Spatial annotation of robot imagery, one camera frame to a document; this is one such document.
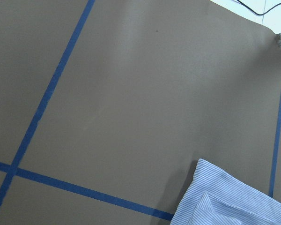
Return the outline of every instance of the black cable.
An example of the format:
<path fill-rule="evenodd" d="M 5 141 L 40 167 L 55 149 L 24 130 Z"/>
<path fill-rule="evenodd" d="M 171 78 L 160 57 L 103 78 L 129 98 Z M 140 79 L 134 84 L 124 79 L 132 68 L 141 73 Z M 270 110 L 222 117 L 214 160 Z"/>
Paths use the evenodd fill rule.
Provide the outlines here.
<path fill-rule="evenodd" d="M 265 13 L 261 13 L 261 14 L 259 14 L 259 13 L 256 13 L 253 9 L 251 9 L 250 7 L 248 7 L 246 4 L 244 4 L 243 2 L 241 2 L 240 0 L 237 0 L 240 4 L 242 4 L 244 7 L 246 7 L 248 10 L 250 10 L 251 12 L 253 12 L 254 14 L 256 14 L 256 15 L 265 15 L 265 14 L 267 14 L 269 11 L 271 11 L 272 9 L 274 9 L 274 8 L 276 8 L 277 6 L 279 6 L 279 5 L 281 5 L 281 3 L 279 3 L 279 4 L 277 4 L 277 5 L 275 5 L 275 6 L 273 6 L 273 7 L 271 7 L 268 11 L 266 11 Z"/>

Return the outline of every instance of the striped cloth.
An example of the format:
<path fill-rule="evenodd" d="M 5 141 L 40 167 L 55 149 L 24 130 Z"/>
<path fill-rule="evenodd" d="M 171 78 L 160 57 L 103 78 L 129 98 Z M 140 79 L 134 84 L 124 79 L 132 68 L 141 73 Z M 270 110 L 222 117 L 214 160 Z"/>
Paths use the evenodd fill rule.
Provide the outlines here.
<path fill-rule="evenodd" d="M 199 159 L 171 225 L 281 225 L 281 203 Z"/>

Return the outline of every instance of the wire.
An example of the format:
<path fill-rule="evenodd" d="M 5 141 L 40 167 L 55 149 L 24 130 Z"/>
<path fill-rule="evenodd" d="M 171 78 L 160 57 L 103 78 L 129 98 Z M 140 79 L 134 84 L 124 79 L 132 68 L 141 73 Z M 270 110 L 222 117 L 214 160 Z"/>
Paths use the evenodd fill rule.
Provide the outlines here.
<path fill-rule="evenodd" d="M 265 13 L 261 13 L 261 14 L 259 14 L 259 13 L 256 13 L 253 9 L 251 9 L 250 7 L 248 7 L 246 4 L 244 4 L 243 2 L 241 2 L 240 0 L 237 0 L 240 4 L 242 4 L 244 7 L 246 7 L 248 10 L 250 10 L 251 12 L 253 12 L 254 14 L 256 14 L 256 15 L 265 15 L 265 14 L 267 14 L 269 11 L 271 11 L 272 9 L 274 9 L 274 8 L 276 8 L 277 6 L 279 6 L 279 5 L 281 5 L 281 3 L 279 3 L 279 4 L 277 4 L 277 5 L 275 5 L 275 6 L 273 6 L 273 7 L 271 7 L 268 11 L 266 11 Z"/>

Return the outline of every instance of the blue tape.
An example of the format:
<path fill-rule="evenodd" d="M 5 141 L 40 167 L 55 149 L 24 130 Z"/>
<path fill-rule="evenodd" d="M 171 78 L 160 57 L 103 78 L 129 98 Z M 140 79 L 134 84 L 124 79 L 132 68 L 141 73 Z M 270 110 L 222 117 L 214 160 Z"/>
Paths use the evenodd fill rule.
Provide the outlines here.
<path fill-rule="evenodd" d="M 4 181 L 3 181 L 3 183 L 0 187 L 0 206 L 2 205 L 3 199 L 4 199 L 6 193 L 9 189 L 9 186 L 10 186 L 12 180 L 13 180 L 13 177 L 16 174 L 17 167 L 19 166 L 20 161 L 22 160 L 22 158 L 23 158 L 23 156 L 26 152 L 26 149 L 27 149 L 27 147 L 28 147 L 28 145 L 29 145 L 34 133 L 35 133 L 38 122 L 41 120 L 41 118 L 44 114 L 44 111 L 47 107 L 47 104 L 48 104 L 48 102 L 49 102 L 49 100 L 50 100 L 50 98 L 51 98 L 51 96 L 52 96 L 52 94 L 55 90 L 57 82 L 58 82 L 66 64 L 67 64 L 67 61 L 68 61 L 68 59 L 69 59 L 69 57 L 72 53 L 72 50 L 73 50 L 73 48 L 74 48 L 74 46 L 77 42 L 77 39 L 78 39 L 78 37 L 81 33 L 81 30 L 82 30 L 82 28 L 83 28 L 83 26 L 86 22 L 86 19 L 89 15 L 94 3 L 95 3 L 95 0 L 89 0 L 87 2 L 86 7 L 85 7 L 77 25 L 76 25 L 76 27 L 75 27 L 75 30 L 74 30 L 74 32 L 73 32 L 73 34 L 72 34 L 72 36 L 71 36 L 71 38 L 70 38 L 70 40 L 67 44 L 67 47 L 66 47 L 66 49 L 65 49 L 65 51 L 64 51 L 64 53 L 63 53 L 63 55 L 60 59 L 60 62 L 58 64 L 58 66 L 57 66 L 57 68 L 56 68 L 56 70 L 55 70 L 55 72 L 52 76 L 52 79 L 50 80 L 50 83 L 49 83 L 49 85 L 48 85 L 48 87 L 47 87 L 47 89 L 46 89 L 46 91 L 43 95 L 43 98 L 42 98 L 42 100 L 41 100 L 41 102 L 40 102 L 40 104 L 37 108 L 37 111 L 32 118 L 32 121 L 31 121 L 31 123 L 30 123 L 30 125 L 29 125 L 29 127 L 28 127 L 28 129 L 25 133 L 24 138 L 22 139 L 22 142 L 20 144 L 20 147 L 19 147 L 14 159 L 13 159 L 13 162 L 12 162 L 10 168 L 8 169 L 8 172 L 7 172 L 7 174 L 4 178 Z"/>
<path fill-rule="evenodd" d="M 9 167 L 10 166 L 7 164 L 0 163 L 0 171 L 7 172 Z M 173 214 L 170 214 L 168 212 L 153 209 L 153 208 L 145 206 L 145 205 L 137 204 L 137 203 L 134 203 L 131 201 L 127 201 L 125 199 L 107 195 L 107 194 L 104 194 L 104 193 L 101 193 L 101 192 L 98 192 L 95 190 L 91 190 L 91 189 L 81 187 L 81 186 L 78 186 L 75 184 L 64 182 L 64 181 L 61 181 L 61 180 L 58 180 L 55 178 L 47 177 L 47 176 L 44 176 L 44 175 L 41 175 L 41 174 L 38 174 L 35 172 L 30 172 L 30 171 L 27 171 L 24 169 L 18 168 L 15 175 L 41 183 L 41 184 L 46 184 L 48 186 L 52 186 L 52 187 L 59 188 L 59 189 L 65 190 L 65 191 L 73 192 L 73 193 L 76 193 L 79 195 L 97 199 L 102 202 L 117 205 L 117 206 L 120 206 L 120 207 L 123 207 L 126 209 L 141 212 L 141 213 L 144 213 L 144 214 L 147 214 L 150 216 L 154 216 L 157 218 L 165 219 L 168 221 L 171 221 L 174 216 Z"/>
<path fill-rule="evenodd" d="M 276 127 L 273 159 L 272 159 L 270 187 L 268 192 L 268 196 L 270 197 L 273 197 L 274 194 L 276 169 L 277 169 L 277 161 L 278 161 L 278 153 L 279 153 L 280 133 L 281 133 L 281 94 L 280 94 L 279 111 L 278 111 L 278 119 L 277 119 L 277 127 Z"/>

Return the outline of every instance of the light blue fabric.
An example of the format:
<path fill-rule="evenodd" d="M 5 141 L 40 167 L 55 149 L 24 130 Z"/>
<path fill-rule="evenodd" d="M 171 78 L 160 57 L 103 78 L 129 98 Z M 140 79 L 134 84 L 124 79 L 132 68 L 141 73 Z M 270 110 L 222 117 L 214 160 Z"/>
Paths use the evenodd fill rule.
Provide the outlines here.
<path fill-rule="evenodd" d="M 281 203 L 200 159 L 171 225 L 281 225 Z"/>

